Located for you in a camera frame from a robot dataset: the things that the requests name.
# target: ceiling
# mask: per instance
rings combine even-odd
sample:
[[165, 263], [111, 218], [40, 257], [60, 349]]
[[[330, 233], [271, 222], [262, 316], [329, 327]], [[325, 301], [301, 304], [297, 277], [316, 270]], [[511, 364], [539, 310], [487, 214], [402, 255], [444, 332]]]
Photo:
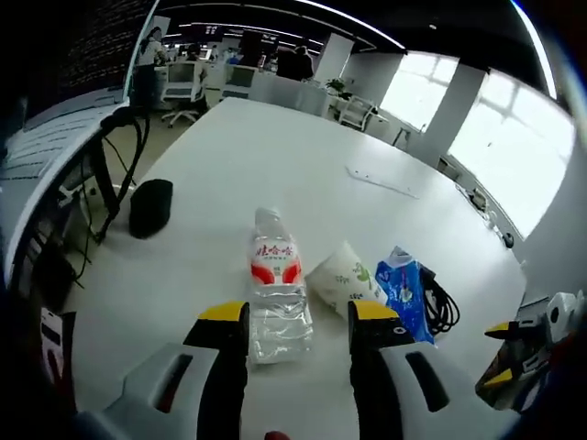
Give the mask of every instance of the ceiling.
[[[391, 37], [407, 50], [458, 57], [495, 68], [540, 90], [542, 71], [532, 41], [509, 0], [322, 0]], [[172, 19], [168, 33], [183, 33], [192, 22], [270, 28], [326, 42], [331, 32], [356, 40], [355, 51], [403, 52], [376, 32], [350, 19], [296, 0], [161, 0], [158, 15]], [[298, 43], [299, 38], [280, 36]], [[319, 50], [314, 43], [309, 49]]]

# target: water bottle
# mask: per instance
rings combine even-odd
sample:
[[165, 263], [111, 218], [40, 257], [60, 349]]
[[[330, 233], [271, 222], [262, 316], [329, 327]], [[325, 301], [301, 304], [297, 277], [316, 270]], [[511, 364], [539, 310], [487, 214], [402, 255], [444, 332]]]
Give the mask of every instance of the water bottle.
[[249, 262], [251, 361], [299, 359], [311, 346], [312, 319], [297, 245], [276, 210], [257, 209]]

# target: window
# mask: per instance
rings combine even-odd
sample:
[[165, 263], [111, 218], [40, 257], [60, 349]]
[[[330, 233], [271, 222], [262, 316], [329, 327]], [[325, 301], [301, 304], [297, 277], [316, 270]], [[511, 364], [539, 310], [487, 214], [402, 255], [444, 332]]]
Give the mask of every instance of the window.
[[405, 55], [381, 108], [425, 132], [447, 92], [458, 63], [452, 58], [428, 53]]
[[572, 120], [547, 97], [492, 71], [449, 155], [526, 238], [559, 190], [574, 138]]

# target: white table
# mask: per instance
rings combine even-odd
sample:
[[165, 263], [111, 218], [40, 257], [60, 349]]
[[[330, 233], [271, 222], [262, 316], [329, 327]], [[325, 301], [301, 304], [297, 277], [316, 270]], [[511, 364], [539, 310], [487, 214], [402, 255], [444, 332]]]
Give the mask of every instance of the white table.
[[[389, 173], [419, 200], [351, 179], [345, 166]], [[213, 304], [245, 298], [254, 212], [275, 206], [306, 272], [347, 239], [374, 269], [400, 245], [437, 272], [460, 323], [437, 344], [475, 379], [500, 343], [483, 336], [512, 319], [525, 280], [514, 255], [440, 173], [380, 140], [322, 118], [226, 99], [188, 129], [145, 180], [174, 184], [169, 224], [148, 240], [122, 213], [93, 256], [73, 347], [78, 403], [99, 408], [165, 343], [181, 343]], [[304, 363], [249, 374], [245, 439], [281, 429], [296, 440], [359, 438], [344, 322], [314, 299], [315, 350]]]

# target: blue plastic bag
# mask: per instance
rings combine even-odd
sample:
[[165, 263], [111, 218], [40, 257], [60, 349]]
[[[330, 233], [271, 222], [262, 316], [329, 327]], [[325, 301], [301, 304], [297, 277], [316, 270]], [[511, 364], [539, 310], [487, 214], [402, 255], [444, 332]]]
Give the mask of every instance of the blue plastic bag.
[[387, 307], [400, 315], [414, 339], [434, 344], [426, 323], [419, 263], [400, 247], [395, 247], [389, 258], [377, 265], [375, 280], [387, 293]]

